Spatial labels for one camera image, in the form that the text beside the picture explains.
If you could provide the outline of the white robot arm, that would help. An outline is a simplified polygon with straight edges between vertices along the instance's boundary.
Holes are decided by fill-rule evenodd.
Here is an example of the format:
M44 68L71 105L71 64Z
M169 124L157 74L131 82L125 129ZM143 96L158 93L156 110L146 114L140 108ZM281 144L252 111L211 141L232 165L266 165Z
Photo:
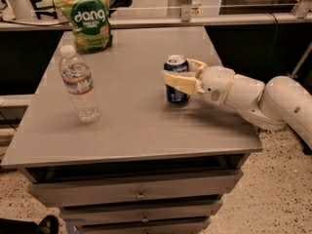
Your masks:
M266 130L290 126L312 148L312 96L289 76L264 83L223 66L190 59L186 72L163 72L166 85L204 101L233 108L243 119Z

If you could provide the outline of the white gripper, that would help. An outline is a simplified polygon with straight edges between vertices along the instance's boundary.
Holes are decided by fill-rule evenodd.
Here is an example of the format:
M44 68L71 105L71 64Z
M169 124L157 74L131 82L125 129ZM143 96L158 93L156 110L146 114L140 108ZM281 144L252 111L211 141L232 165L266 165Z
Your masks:
M193 58L187 61L189 72L162 72L165 84L190 96L201 93L207 102L224 104L235 72L223 66L208 67L205 62Z

